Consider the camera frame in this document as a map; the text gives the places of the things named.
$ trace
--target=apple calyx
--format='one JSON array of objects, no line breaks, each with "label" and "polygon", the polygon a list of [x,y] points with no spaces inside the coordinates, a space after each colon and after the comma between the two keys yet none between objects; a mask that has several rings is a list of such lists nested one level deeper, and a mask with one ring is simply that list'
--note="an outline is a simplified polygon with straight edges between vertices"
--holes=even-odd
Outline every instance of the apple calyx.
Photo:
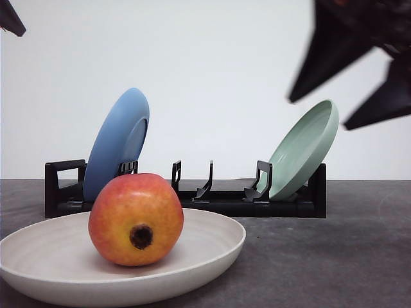
[{"label": "apple calyx", "polygon": [[137,249],[143,250],[150,246],[153,241],[153,231],[145,223],[132,227],[130,231],[130,242]]}]

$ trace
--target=blue plate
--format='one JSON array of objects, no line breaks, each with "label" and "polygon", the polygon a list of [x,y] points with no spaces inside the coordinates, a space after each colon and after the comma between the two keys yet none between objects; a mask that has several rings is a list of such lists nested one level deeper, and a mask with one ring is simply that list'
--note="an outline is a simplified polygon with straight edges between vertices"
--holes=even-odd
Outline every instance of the blue plate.
[{"label": "blue plate", "polygon": [[137,160],[146,138],[150,110],[140,90],[127,90],[98,132],[85,170],[83,197],[94,201],[123,162]]}]

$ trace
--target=white backdrop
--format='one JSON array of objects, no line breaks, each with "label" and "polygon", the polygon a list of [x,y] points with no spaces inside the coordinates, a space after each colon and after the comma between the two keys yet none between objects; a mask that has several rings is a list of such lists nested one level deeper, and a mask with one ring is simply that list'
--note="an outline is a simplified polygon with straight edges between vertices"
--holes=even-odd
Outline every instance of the white backdrop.
[{"label": "white backdrop", "polygon": [[[169,178],[252,177],[310,107],[341,122],[383,80],[373,50],[296,105],[286,99],[313,29],[312,1],[12,0],[28,29],[1,35],[1,178],[43,178],[44,163],[88,159],[130,87],[150,104],[140,170]],[[330,179],[411,179],[411,117],[347,132]],[[73,173],[62,177],[72,178]]]}]

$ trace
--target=plate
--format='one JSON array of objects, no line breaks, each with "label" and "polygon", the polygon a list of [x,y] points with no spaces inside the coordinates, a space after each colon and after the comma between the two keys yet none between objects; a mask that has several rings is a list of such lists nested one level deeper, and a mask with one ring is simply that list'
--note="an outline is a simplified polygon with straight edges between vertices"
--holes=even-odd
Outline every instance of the plate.
[{"label": "plate", "polygon": [[[321,165],[338,129],[338,110],[332,101],[311,108],[287,133],[269,162],[272,163],[273,201],[290,198]],[[262,173],[257,190],[262,191],[267,174]]]},{"label": "plate", "polygon": [[87,224],[89,212],[23,228],[1,243],[1,274],[19,292],[70,307],[126,307],[181,295],[221,275],[245,240],[227,216],[184,209],[184,227],[171,252],[149,266],[124,267],[101,257]]},{"label": "plate", "polygon": [[144,94],[127,90],[114,104],[98,132],[85,169],[83,197],[94,201],[118,173],[121,163],[137,160],[146,138],[150,111]]}]

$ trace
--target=dish rack handle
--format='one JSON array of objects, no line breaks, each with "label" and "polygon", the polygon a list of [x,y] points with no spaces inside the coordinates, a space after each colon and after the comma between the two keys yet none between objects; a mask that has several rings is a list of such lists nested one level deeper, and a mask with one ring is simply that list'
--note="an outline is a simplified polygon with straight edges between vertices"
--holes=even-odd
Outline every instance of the dish rack handle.
[{"label": "dish rack handle", "polygon": [[179,182],[181,179],[181,160],[173,163],[173,169],[171,170],[171,187],[175,193],[179,194]]},{"label": "dish rack handle", "polygon": [[[263,191],[257,191],[257,184],[260,181],[261,171],[267,174],[267,183]],[[256,179],[251,185],[251,188],[244,188],[244,193],[246,198],[244,201],[269,201],[270,189],[272,184],[272,164],[268,162],[263,162],[262,160],[257,161],[257,173]]]},{"label": "dish rack handle", "polygon": [[[44,166],[44,213],[46,218],[57,215],[57,204],[70,194],[82,192],[85,169],[87,164],[84,159],[65,160],[62,162],[47,162]],[[59,188],[58,172],[78,169],[76,185]]]},{"label": "dish rack handle", "polygon": [[197,188],[197,195],[193,198],[193,201],[203,200],[209,194],[211,186],[213,186],[213,165],[214,162],[210,160],[210,174],[207,183],[202,188]]}]

